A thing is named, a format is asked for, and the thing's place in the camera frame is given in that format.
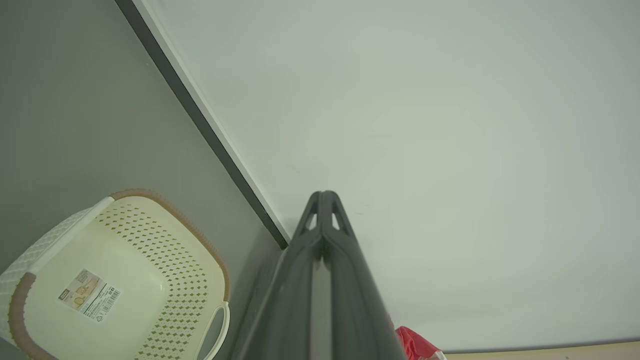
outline barcode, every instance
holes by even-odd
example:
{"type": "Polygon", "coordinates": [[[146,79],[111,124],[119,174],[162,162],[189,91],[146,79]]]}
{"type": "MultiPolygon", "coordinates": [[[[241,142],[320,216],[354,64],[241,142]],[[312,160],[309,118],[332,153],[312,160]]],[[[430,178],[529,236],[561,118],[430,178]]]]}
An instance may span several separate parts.
{"type": "Polygon", "coordinates": [[[120,292],[118,290],[114,289],[113,293],[110,296],[110,298],[107,300],[107,302],[102,307],[102,312],[109,311],[109,309],[111,309],[111,306],[113,306],[113,303],[116,302],[116,299],[118,298],[118,296],[120,296],[120,292]]]}

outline white plastic basket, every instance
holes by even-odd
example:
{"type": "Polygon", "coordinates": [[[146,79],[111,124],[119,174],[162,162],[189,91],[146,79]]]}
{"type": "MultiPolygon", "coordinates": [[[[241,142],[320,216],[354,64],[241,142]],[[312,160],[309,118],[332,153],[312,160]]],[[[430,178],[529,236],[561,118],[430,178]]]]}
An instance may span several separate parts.
{"type": "Polygon", "coordinates": [[[33,359],[196,359],[228,275],[155,193],[114,193],[49,231],[0,275],[0,336],[33,359]]]}

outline perforated basket side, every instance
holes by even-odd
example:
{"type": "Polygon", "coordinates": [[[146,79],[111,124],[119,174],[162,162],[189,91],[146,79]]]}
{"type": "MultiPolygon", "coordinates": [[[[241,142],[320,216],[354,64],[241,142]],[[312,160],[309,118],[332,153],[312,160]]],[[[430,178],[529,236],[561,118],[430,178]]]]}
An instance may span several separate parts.
{"type": "Polygon", "coordinates": [[[78,211],[44,234],[0,275],[0,337],[15,346],[9,330],[9,304],[20,279],[31,264],[90,209],[78,211]]]}

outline basket handle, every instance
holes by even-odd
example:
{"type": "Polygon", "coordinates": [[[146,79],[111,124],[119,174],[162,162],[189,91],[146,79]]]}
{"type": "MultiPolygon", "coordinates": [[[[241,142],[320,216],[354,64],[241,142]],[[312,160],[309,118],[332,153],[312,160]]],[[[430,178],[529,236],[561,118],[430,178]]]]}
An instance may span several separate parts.
{"type": "Polygon", "coordinates": [[[213,344],[213,347],[211,348],[207,356],[204,357],[203,360],[212,360],[213,357],[216,356],[216,354],[222,347],[222,344],[225,342],[225,338],[227,337],[227,332],[229,331],[229,322],[231,318],[231,311],[229,311],[228,302],[223,301],[222,304],[220,304],[220,306],[216,308],[216,310],[213,312],[213,315],[211,316],[211,320],[209,321],[209,327],[213,323],[213,319],[216,317],[216,314],[220,309],[224,311],[224,316],[225,316],[224,319],[222,320],[222,329],[220,330],[220,334],[218,335],[218,339],[216,339],[215,344],[213,344]]]}

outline red plastic bag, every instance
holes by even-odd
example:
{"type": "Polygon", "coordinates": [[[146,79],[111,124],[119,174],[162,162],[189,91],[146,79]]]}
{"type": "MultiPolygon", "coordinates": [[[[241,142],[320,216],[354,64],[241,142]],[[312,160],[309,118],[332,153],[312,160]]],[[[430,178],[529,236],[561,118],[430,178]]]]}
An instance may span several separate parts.
{"type": "Polygon", "coordinates": [[[439,348],[408,327],[400,326],[396,334],[408,360],[447,360],[439,348]]]}

